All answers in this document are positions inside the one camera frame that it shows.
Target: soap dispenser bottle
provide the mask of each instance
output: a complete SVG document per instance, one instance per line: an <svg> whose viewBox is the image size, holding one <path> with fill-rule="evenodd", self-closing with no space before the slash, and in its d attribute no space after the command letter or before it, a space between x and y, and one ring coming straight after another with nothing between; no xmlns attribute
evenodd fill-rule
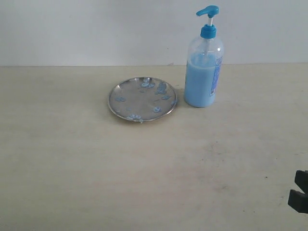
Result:
<svg viewBox="0 0 308 231"><path fill-rule="evenodd" d="M184 99L194 107L207 107L215 100L220 65L224 48L216 37L213 17L218 14L217 6L207 6L198 11L198 16L207 14L208 24L201 29L201 34L189 46Z"/></svg>

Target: pump nozzle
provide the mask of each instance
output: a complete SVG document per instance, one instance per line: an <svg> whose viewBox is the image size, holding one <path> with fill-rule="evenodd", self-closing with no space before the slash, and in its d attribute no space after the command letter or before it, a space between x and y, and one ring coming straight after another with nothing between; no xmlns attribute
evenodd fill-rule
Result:
<svg viewBox="0 0 308 231"><path fill-rule="evenodd" d="M208 24L206 24L201 30L201 37L206 39L212 39L216 36L216 28L213 25L213 17L219 13L218 6L207 6L203 10L200 10L196 13L197 16L207 14Z"/></svg>

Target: black object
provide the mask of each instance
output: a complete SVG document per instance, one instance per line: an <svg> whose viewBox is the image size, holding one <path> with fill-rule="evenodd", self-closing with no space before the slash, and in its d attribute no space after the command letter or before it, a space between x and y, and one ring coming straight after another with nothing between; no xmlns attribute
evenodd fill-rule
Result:
<svg viewBox="0 0 308 231"><path fill-rule="evenodd" d="M294 182L304 193L291 189L288 205L299 213L308 214L308 171L296 171Z"/></svg>

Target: stainless steel plate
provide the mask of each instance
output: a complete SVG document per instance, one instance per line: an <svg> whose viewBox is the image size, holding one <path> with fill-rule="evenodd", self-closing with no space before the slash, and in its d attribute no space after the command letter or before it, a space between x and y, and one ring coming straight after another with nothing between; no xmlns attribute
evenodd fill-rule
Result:
<svg viewBox="0 0 308 231"><path fill-rule="evenodd" d="M146 122L172 112L177 101L174 88L165 81L136 77L116 85L111 90L108 106L122 119Z"/></svg>

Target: table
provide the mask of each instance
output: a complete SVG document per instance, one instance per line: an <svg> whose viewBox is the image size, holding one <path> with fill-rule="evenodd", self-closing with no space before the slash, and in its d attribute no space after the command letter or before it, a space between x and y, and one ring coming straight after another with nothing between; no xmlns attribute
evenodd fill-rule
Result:
<svg viewBox="0 0 308 231"><path fill-rule="evenodd" d="M115 117L118 82L151 76L179 104ZM183 100L184 66L1 67L0 230L306 231L287 205L308 170L308 64L224 65L216 102Z"/></svg>

